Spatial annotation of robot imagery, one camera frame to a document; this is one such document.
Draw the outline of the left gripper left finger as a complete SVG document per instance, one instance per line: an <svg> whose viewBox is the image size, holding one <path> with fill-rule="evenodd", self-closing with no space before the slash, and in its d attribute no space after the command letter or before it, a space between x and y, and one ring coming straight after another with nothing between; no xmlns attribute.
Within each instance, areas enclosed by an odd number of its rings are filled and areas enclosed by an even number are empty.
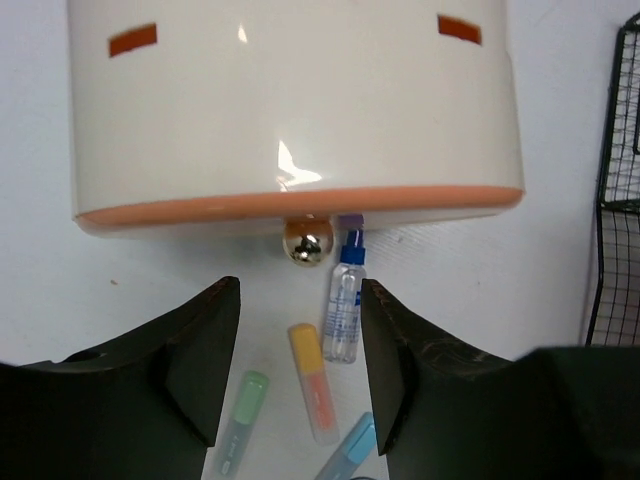
<svg viewBox="0 0 640 480"><path fill-rule="evenodd" d="M198 479L216 442L240 316L227 276L61 362L1 367L5 479Z"/></svg>

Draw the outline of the green highlighter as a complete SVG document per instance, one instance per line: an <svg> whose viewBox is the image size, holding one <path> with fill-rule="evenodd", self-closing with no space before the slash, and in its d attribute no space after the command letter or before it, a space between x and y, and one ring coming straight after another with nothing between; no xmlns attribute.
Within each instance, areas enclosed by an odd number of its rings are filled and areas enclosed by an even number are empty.
<svg viewBox="0 0 640 480"><path fill-rule="evenodd" d="M269 378L261 372L244 373L222 440L216 447L214 471L219 479L236 477L269 384Z"/></svg>

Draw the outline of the clear blue-capped spray bottle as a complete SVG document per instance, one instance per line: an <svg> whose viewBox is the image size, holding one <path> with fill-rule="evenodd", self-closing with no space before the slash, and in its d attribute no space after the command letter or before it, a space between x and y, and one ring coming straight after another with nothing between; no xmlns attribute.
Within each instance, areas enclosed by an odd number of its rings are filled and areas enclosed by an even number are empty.
<svg viewBox="0 0 640 480"><path fill-rule="evenodd" d="M361 331L361 287L366 276L366 248L362 229L351 230L341 247L329 288L322 333L325 360L353 364L358 353Z"/></svg>

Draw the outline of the round cream drawer organizer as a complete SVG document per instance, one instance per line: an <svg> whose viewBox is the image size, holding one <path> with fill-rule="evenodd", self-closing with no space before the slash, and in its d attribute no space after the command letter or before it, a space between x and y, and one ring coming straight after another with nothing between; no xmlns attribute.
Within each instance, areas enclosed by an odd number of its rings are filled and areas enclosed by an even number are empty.
<svg viewBox="0 0 640 480"><path fill-rule="evenodd" d="M73 201L100 236L499 214L524 174L503 1L70 1Z"/></svg>

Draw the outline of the blue highlighter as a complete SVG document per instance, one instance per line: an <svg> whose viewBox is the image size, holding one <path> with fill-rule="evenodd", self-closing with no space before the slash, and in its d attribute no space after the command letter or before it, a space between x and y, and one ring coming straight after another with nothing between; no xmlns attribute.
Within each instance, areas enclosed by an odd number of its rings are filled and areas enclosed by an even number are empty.
<svg viewBox="0 0 640 480"><path fill-rule="evenodd" d="M374 417L365 412L316 475L316 480L351 479L377 445Z"/></svg>

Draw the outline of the orange highlighter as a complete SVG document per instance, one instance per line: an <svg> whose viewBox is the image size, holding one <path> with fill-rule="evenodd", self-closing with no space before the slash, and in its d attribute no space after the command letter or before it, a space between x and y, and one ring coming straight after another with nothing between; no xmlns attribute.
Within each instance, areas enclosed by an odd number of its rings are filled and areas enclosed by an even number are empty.
<svg viewBox="0 0 640 480"><path fill-rule="evenodd" d="M339 428L316 327L294 325L288 337L312 435L322 446L337 443Z"/></svg>

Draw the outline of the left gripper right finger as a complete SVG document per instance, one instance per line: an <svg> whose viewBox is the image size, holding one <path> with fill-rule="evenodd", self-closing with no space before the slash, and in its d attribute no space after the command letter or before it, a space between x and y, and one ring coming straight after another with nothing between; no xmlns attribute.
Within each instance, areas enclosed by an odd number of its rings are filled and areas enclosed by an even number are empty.
<svg viewBox="0 0 640 480"><path fill-rule="evenodd" d="M639 351L539 348L509 361L381 283L361 322L379 453L393 479L635 479Z"/></svg>

